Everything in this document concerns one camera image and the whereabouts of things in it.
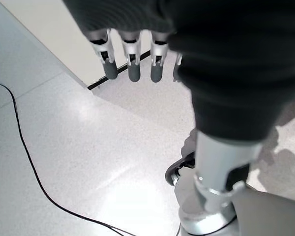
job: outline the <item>robotic finger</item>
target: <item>robotic finger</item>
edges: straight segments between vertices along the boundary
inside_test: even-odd
[[[110,29],[89,32],[87,38],[102,62],[107,78],[111,80],[117,78],[118,72],[110,37]]]
[[[163,65],[168,51],[167,37],[168,33],[151,31],[151,79],[157,83],[162,79]]]
[[[126,57],[128,66],[129,79],[132,82],[137,82],[140,79],[140,52],[141,41],[140,31],[128,32],[119,31],[119,35],[122,39],[122,46],[124,50],[124,56]]]

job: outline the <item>white tiled floor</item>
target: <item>white tiled floor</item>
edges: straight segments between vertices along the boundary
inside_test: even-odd
[[[164,172],[179,158],[183,138],[94,97],[56,64],[26,66],[23,60],[44,52],[24,50],[26,59],[2,58],[6,70],[0,69],[0,82],[17,97],[24,138],[50,196],[70,210],[139,236],[175,235],[177,203]],[[10,75],[11,64],[20,69],[14,80],[3,74]],[[32,76],[28,70],[46,73]],[[9,101],[0,88],[0,236],[116,235],[48,202],[30,168]]]
[[[175,55],[169,54],[159,84],[148,78],[146,59],[140,82],[131,83],[124,72],[95,89],[94,96],[49,63],[53,59],[43,51],[26,45],[22,52],[14,51],[25,58],[1,59],[0,82],[17,96],[23,135],[49,195],[70,210],[138,236],[175,235],[178,205],[164,173],[180,158],[194,125],[188,91],[172,82]],[[24,63],[33,57],[39,63]],[[20,69],[15,79],[11,64]],[[10,100],[0,88],[0,236],[116,235],[62,212],[45,198],[22,147]],[[279,120],[278,133],[266,143],[256,166],[260,170],[253,171],[249,183],[295,199],[293,117],[295,103]]]

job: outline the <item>floor tile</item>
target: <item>floor tile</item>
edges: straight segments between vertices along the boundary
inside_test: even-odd
[[[182,84],[173,82],[173,69],[176,54],[169,52],[159,83],[150,79],[150,57],[141,64],[140,81],[129,80],[128,71],[119,74],[116,80],[110,80],[96,87],[92,92],[106,101],[143,117],[151,122],[187,137],[194,128],[194,114],[189,90]]]
[[[16,97],[62,72],[50,52],[38,48],[17,24],[0,9],[0,83]],[[8,101],[0,96],[0,107]]]

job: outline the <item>robotic hand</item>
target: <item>robotic hand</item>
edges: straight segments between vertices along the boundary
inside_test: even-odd
[[[117,77],[110,29],[134,82],[141,30],[151,31],[154,82],[167,48],[178,52],[174,75],[191,91],[197,128],[195,152],[166,173],[181,235],[295,236],[295,202],[245,186],[262,141],[295,99],[295,0],[63,1],[109,79]]]

